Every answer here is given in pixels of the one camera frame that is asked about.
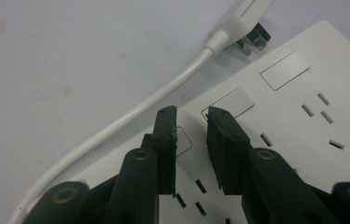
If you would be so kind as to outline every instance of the white power strip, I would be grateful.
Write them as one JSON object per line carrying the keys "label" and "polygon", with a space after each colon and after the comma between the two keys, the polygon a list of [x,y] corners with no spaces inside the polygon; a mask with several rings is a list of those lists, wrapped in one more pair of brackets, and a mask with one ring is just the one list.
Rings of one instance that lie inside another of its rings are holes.
{"label": "white power strip", "polygon": [[[176,191],[185,207],[160,196],[160,223],[246,223],[241,197],[218,189],[208,158],[204,111],[210,105],[229,110],[253,147],[281,153],[306,183],[331,192],[335,183],[350,181],[350,43],[327,22],[178,108]],[[93,188],[116,175],[152,127],[69,180]]]}

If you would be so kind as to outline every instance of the metal prong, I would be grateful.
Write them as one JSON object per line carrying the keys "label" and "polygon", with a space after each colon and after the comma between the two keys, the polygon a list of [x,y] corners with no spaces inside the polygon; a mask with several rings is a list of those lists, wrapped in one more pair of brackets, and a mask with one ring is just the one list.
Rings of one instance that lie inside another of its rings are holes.
{"label": "metal prong", "polygon": [[257,23],[256,27],[254,27],[254,29],[256,29],[256,31],[262,36],[262,38],[264,38],[266,42],[270,41],[270,34],[268,34],[268,32],[264,29],[264,27],[262,27],[261,24],[259,24],[259,22]]}
{"label": "metal prong", "polygon": [[249,56],[251,54],[250,48],[245,44],[245,42],[242,39],[236,41],[236,43],[239,45],[239,47],[245,53],[245,55]]}
{"label": "metal prong", "polygon": [[259,33],[256,31],[256,28],[254,28],[248,35],[247,38],[257,47],[257,49],[262,50],[267,46],[267,43],[264,41],[264,39],[259,35]]}

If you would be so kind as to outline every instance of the white plug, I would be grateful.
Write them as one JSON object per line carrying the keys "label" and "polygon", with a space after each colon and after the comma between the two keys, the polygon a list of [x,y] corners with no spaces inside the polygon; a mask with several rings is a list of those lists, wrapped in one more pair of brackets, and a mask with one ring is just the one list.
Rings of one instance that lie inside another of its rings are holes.
{"label": "white plug", "polygon": [[[233,4],[228,12],[214,26],[206,47],[215,54],[227,46],[237,42],[245,54],[250,54],[250,49],[242,41],[245,36],[258,48],[263,49],[271,36],[259,24],[262,15],[271,5],[272,0],[239,0]],[[225,41],[218,39],[226,36]]]}

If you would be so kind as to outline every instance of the electrical socket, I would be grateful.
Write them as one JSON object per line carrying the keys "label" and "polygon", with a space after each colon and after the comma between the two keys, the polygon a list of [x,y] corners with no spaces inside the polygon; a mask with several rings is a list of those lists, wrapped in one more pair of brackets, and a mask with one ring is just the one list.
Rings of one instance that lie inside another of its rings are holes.
{"label": "electrical socket", "polygon": [[[322,21],[178,109],[177,130],[189,142],[178,143],[177,194],[160,196],[160,223],[245,223],[241,197],[218,189],[203,117],[237,89],[245,99],[221,106],[237,110],[253,147],[278,151],[306,183],[324,191],[350,181],[350,43]],[[151,132],[152,126],[70,180],[93,188],[116,175],[124,155]]]}

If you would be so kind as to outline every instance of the power strip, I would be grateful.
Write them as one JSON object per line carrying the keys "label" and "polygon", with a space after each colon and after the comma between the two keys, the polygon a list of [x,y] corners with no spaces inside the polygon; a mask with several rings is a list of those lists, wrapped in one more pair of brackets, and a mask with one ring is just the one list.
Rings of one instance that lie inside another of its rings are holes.
{"label": "power strip", "polygon": [[[178,108],[176,198],[160,196],[160,223],[246,223],[240,196],[225,196],[205,144],[205,110],[229,110],[253,147],[278,151],[308,184],[331,192],[350,181],[350,43],[322,21]],[[119,172],[144,133],[70,180],[93,188]]]}

